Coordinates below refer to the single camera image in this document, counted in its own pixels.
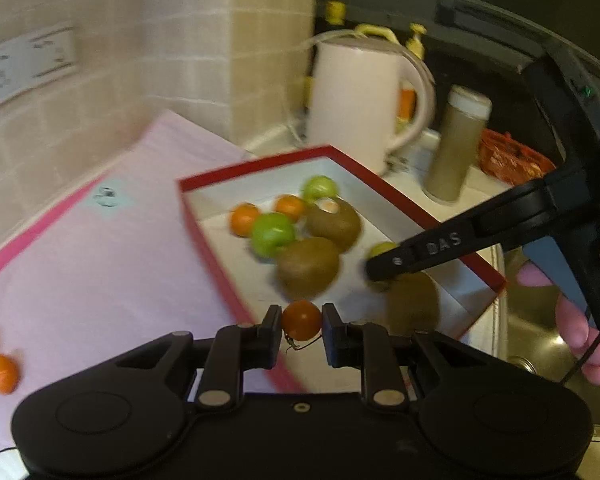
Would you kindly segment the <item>right hand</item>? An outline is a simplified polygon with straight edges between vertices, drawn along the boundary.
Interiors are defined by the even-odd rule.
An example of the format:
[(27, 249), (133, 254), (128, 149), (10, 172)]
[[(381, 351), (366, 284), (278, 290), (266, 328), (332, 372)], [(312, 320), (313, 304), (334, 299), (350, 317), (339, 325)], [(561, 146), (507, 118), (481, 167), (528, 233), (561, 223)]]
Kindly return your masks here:
[[(531, 262), (521, 266), (517, 273), (517, 282), (528, 287), (545, 287), (553, 284)], [(584, 356), (585, 351), (592, 347), (600, 333), (596, 328), (589, 326), (584, 313), (562, 295), (559, 295), (557, 300), (555, 320), (559, 336), (576, 358)], [(588, 382), (596, 386), (600, 385), (600, 343), (582, 365), (581, 372)]]

